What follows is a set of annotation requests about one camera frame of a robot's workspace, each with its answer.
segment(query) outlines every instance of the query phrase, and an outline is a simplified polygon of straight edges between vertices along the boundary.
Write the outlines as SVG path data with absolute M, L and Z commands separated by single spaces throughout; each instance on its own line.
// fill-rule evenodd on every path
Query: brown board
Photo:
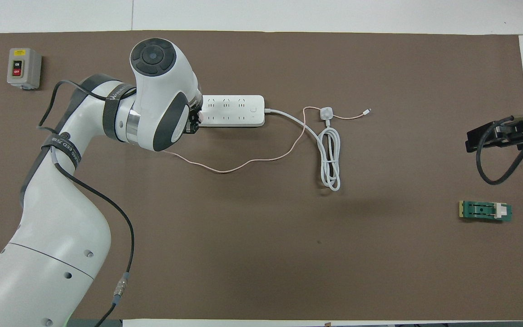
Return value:
M 137 248 L 112 318 L 523 319 L 523 163 L 499 186 L 479 177 L 465 133 L 523 112 L 518 38 L 115 31 L 0 34 L 0 251 L 19 189 L 46 137 L 35 130 L 54 84 L 106 73 L 134 83 L 128 56 L 149 37 L 186 54 L 205 94 L 261 94 L 301 118 L 307 105 L 342 139 L 342 187 L 320 185 L 315 141 L 286 158 L 215 174 L 106 137 L 76 176 L 129 214 Z M 41 88 L 6 83 L 10 48 L 43 56 Z M 54 126 L 71 94 L 60 89 Z M 317 112 L 308 124 L 323 128 Z M 170 148 L 228 169 L 286 152 L 301 127 L 268 116 L 255 129 L 201 129 Z M 487 149 L 488 174 L 517 154 Z M 101 199 L 112 248 L 74 318 L 98 318 L 128 258 L 128 228 Z M 513 206 L 511 222 L 458 217 L 458 201 Z

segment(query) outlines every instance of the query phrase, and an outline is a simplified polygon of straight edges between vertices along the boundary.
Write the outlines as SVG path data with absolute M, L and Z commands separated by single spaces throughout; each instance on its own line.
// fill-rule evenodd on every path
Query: cable strap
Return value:
M 102 128 L 104 128 L 104 134 L 106 134 L 106 136 L 110 137 L 111 139 L 121 141 L 116 136 L 116 113 L 118 112 L 118 106 L 120 105 L 120 100 L 122 99 L 123 95 L 125 95 L 131 89 L 134 89 L 132 85 L 122 83 L 115 87 L 104 101 Z
M 68 141 L 68 139 L 65 139 L 58 134 L 50 134 L 42 144 L 42 149 L 49 147 L 55 147 L 56 149 L 65 153 L 74 164 L 74 168 L 78 168 L 79 162 L 82 161 L 82 156 L 80 155 L 74 143 Z

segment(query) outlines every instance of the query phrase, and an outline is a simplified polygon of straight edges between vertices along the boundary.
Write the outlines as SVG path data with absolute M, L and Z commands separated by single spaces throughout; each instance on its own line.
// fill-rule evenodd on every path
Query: green terminal block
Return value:
M 511 221 L 512 206 L 497 202 L 459 201 L 459 217 Z

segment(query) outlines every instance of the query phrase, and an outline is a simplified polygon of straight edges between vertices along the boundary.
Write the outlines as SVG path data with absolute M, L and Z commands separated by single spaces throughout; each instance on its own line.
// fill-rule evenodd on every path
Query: power strip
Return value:
M 266 122 L 261 95 L 204 95 L 201 128 L 257 128 Z

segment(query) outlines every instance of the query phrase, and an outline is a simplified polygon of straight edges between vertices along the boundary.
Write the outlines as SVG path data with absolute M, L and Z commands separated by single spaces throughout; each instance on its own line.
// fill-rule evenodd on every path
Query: gray switch box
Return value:
M 9 50 L 8 83 L 20 89 L 37 89 L 42 56 L 29 48 Z

